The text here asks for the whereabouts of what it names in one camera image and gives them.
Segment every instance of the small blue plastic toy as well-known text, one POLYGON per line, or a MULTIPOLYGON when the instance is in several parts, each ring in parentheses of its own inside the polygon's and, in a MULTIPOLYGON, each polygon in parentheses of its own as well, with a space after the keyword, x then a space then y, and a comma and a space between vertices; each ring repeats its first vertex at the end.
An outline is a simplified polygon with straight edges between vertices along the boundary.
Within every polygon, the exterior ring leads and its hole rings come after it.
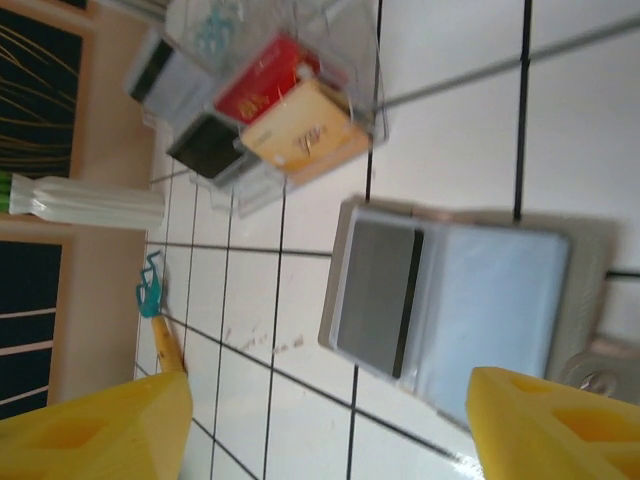
POLYGON ((162 280, 158 267, 153 260, 160 255, 160 250, 147 255, 149 267, 140 271, 142 283, 136 287, 138 310, 145 318, 153 318, 161 314, 162 310, 162 280), (151 283, 147 281, 147 274, 151 272, 151 283))

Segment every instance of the tile grout line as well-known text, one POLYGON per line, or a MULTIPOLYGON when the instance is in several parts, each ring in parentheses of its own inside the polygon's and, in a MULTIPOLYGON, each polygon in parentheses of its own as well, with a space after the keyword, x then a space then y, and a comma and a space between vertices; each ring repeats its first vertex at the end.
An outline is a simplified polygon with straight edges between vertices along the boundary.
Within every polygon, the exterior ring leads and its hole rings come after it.
MULTIPOLYGON (((560 55, 570 53, 574 50, 579 50, 581 48, 588 47, 590 45, 606 41, 620 35, 631 33, 639 28, 640 16, 637 15, 629 20, 613 23, 606 27, 577 35, 573 38, 569 38, 568 40, 564 40, 554 45, 542 47, 541 49, 531 53, 530 61, 536 63, 558 57, 560 55)), ((382 104, 376 105, 376 110, 380 111, 382 109, 396 108, 401 105, 444 93, 470 83, 486 80, 490 77, 500 75, 501 73, 506 73, 509 70, 516 69, 518 68, 518 66, 520 66, 520 64, 520 58, 507 58, 492 65, 464 73, 457 77, 449 78, 439 83, 428 85, 412 92, 401 94, 395 98, 383 102, 382 104)))
MULTIPOLYGON (((191 243, 193 243, 193 239, 196 235, 196 209, 198 207, 198 190, 200 187, 196 185, 196 196, 193 202, 193 226, 191 228, 191 243)), ((185 323, 185 332, 184 339, 182 340, 182 365, 187 370, 187 366, 185 365, 185 358, 187 355, 187 331, 186 325, 189 325, 189 297, 191 296, 191 273, 193 272, 193 247, 191 247, 191 251, 189 252, 189 281, 187 282, 187 308, 184 313, 184 323, 185 323)))
POLYGON ((213 442, 213 445, 214 445, 214 446, 215 446, 215 445, 218 445, 220 448, 222 448, 222 449, 225 451, 225 453, 226 453, 227 455, 229 455, 229 456, 231 457, 231 459, 232 459, 234 462, 236 462, 236 464, 237 464, 237 465, 238 465, 242 470, 244 470, 244 471, 245 471, 245 473, 246 473, 247 475, 249 475, 252 479, 259 480, 259 479, 258 479, 258 477, 256 477, 256 476, 253 474, 253 472, 252 472, 251 470, 249 470, 249 467, 247 467, 244 463, 242 463, 242 461, 240 461, 240 459, 239 459, 239 458, 237 458, 235 455, 233 455, 233 454, 231 453, 231 451, 230 451, 227 447, 225 447, 225 446, 222 444, 222 442, 220 442, 219 440, 216 440, 216 439, 213 437, 213 435, 211 435, 211 433, 210 433, 210 432, 209 432, 209 431, 204 427, 204 425, 202 425, 202 424, 198 421, 198 419, 196 419, 195 417, 193 417, 191 420, 193 421, 193 423, 195 423, 195 424, 196 424, 196 426, 197 426, 200 430, 202 430, 202 431, 204 432, 204 434, 205 434, 207 437, 209 437, 209 438, 211 439, 211 441, 213 442))
POLYGON ((524 189, 524 162, 527 143, 527 101, 529 98, 529 58, 531 48, 531 13, 533 0, 524 1, 522 20, 522 55, 520 57, 520 102, 518 106, 518 138, 516 147, 516 175, 514 180, 513 220, 522 219, 522 195, 524 189))
MULTIPOLYGON (((149 241, 147 245, 164 245, 160 242, 149 241)), ((232 252, 245 252, 245 253, 264 253, 277 255, 280 251, 276 248, 259 248, 259 247, 224 247, 222 245, 204 245, 198 243, 175 243, 170 242, 167 244, 169 247, 182 247, 182 248, 200 248, 203 250, 230 250, 232 252)), ((301 256, 301 257, 322 257, 331 258, 332 252, 320 252, 314 250, 293 250, 283 249, 283 255, 301 256)))
MULTIPOLYGON (((205 332, 203 332, 203 331, 201 331, 201 330, 199 330, 199 329, 197 329, 195 327, 187 326, 186 324, 184 324, 180 320, 177 320, 177 319, 172 318, 172 317, 167 317, 167 318, 169 320, 171 320, 172 322, 175 322, 175 323, 177 323, 177 324, 179 324, 181 326, 184 326, 185 328, 193 331, 194 333, 197 333, 198 335, 206 338, 207 340, 215 343, 216 345, 219 345, 221 348, 229 350, 230 352, 233 352, 236 355, 244 358, 245 360, 248 360, 248 361, 250 361, 250 362, 252 362, 252 363, 254 363, 256 365, 259 365, 262 368, 265 368, 267 370, 271 370, 270 364, 265 362, 264 360, 260 360, 257 357, 253 357, 253 356, 249 355, 248 353, 243 352, 242 350, 239 350, 236 347, 228 345, 228 344, 218 340, 215 337, 212 337, 211 335, 209 335, 209 334, 207 334, 207 333, 205 333, 205 332)), ((349 409, 349 410, 351 409, 351 402, 347 402, 347 401, 335 396, 334 394, 332 394, 330 392, 324 391, 324 390, 320 389, 319 387, 315 387, 315 386, 311 385, 310 383, 291 375, 290 373, 287 373, 287 372, 285 372, 285 371, 283 371, 283 370, 281 370, 281 369, 279 369, 277 367, 273 367, 273 372, 278 374, 282 378, 285 378, 285 379, 289 380, 290 382, 298 385, 299 387, 301 387, 301 388, 303 388, 305 390, 309 390, 309 391, 317 394, 318 396, 325 398, 326 400, 329 400, 329 401, 331 401, 331 402, 333 402, 333 403, 335 403, 337 405, 340 405, 343 408, 346 408, 346 409, 349 409)), ((452 453, 452 452, 446 450, 445 448, 440 447, 439 445, 437 445, 437 444, 435 444, 433 442, 430 442, 429 440, 427 440, 425 438, 422 438, 422 437, 420 437, 420 436, 418 436, 418 435, 416 435, 414 433, 411 433, 408 430, 404 429, 403 427, 400 427, 398 425, 394 425, 393 423, 391 423, 391 422, 389 422, 387 420, 384 420, 382 417, 379 417, 379 416, 377 416, 377 415, 375 415, 373 413, 367 412, 366 410, 364 410, 364 409, 362 409, 360 407, 356 407, 355 408, 355 412, 358 415, 366 417, 367 419, 369 419, 373 423, 376 423, 377 425, 379 425, 381 427, 387 428, 388 430, 391 430, 394 433, 396 433, 396 434, 398 434, 398 435, 400 435, 400 436, 402 436, 402 437, 404 437, 404 438, 406 438, 408 440, 413 441, 414 443, 426 448, 427 450, 432 451, 435 454, 438 454, 438 455, 440 455, 442 457, 445 457, 447 460, 454 460, 454 461, 459 460, 459 457, 455 453, 452 453)))
MULTIPOLYGON (((227 247, 231 243, 231 222, 233 221, 233 197, 231 198, 231 209, 229 211, 229 222, 227 224, 227 247)), ((222 335, 224 332, 224 314, 227 306, 227 279, 229 277, 229 248, 227 248, 225 255, 225 265, 224 265, 224 286, 222 287, 222 318, 220 321, 220 340, 222 340, 222 335)), ((218 404, 219 404, 219 396, 220 396, 220 372, 222 370, 222 343, 218 344, 218 377, 216 378, 216 404, 213 408, 213 445, 211 447, 211 468, 209 477, 213 478, 213 464, 216 456, 216 432, 218 429, 218 404)))
MULTIPOLYGON (((171 163, 171 174, 173 175, 173 170, 176 166, 175 161, 171 163)), ((169 245, 169 220, 171 220, 171 199, 173 197, 173 176, 171 176, 171 178, 169 178, 169 203, 167 205, 167 231, 164 234, 164 254, 162 255, 162 297, 160 298, 160 309, 162 310, 162 305, 164 305, 164 294, 165 294, 165 290, 166 290, 166 285, 165 285, 165 276, 164 276, 164 272, 167 269, 167 250, 168 250, 168 245, 169 245)), ((160 363, 160 359, 158 358, 157 354, 156 354, 156 373, 158 373, 158 365, 160 363)))
POLYGON ((145 376, 149 377, 149 372, 147 372, 144 368, 140 366, 140 364, 136 361, 135 366, 138 370, 145 374, 145 376))
MULTIPOLYGON (((376 105, 378 103, 378 91, 380 89, 380 40, 382 37, 382 9, 383 9, 383 0, 378 0, 378 15, 376 19, 376 66, 374 70, 374 87, 373 87, 373 104, 376 105)), ((371 183, 373 179, 373 146, 369 149, 369 154, 367 155, 367 178, 365 183, 365 200, 369 202, 371 200, 371 183)), ((349 438, 347 443, 347 471, 346 471, 346 479, 351 480, 351 471, 353 469, 353 445, 355 441, 355 433, 356 433, 356 408, 358 402, 358 377, 360 374, 360 369, 358 365, 353 366, 353 383, 351 384, 351 405, 349 412, 349 438)))
POLYGON ((284 244, 284 219, 287 208, 286 184, 282 189, 282 215, 280 217, 280 246, 278 248, 278 272, 276 274, 276 299, 273 312, 273 338, 271 339, 271 364, 269 366, 269 397, 267 402, 267 425, 264 440, 264 461, 262 464, 262 479, 267 478, 267 464, 269 460, 269 431, 271 428, 271 404, 273 400, 273 370, 275 363, 275 348, 278 334, 278 305, 280 302, 280 275, 282 273, 282 247, 284 244))

